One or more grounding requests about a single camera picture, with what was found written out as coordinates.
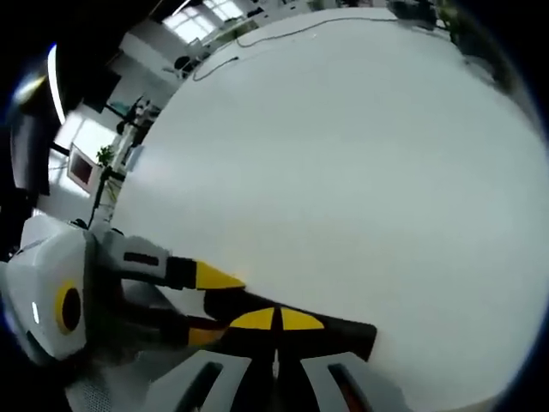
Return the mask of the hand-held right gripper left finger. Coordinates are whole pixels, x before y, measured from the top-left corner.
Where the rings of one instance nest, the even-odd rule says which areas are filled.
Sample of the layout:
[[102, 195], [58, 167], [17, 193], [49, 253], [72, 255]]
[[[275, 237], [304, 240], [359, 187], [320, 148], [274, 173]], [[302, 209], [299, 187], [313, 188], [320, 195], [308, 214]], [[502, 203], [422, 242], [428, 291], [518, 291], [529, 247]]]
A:
[[264, 411], [274, 381], [275, 309], [234, 319], [148, 388], [142, 411]]

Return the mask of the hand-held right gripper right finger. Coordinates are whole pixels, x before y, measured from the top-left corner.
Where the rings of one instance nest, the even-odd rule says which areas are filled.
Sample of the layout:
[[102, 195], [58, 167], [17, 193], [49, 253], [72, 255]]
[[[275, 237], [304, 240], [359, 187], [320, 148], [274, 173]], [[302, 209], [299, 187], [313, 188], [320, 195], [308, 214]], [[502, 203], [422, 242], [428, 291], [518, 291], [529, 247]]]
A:
[[285, 411], [409, 411], [368, 363], [377, 328], [281, 308], [278, 386]]

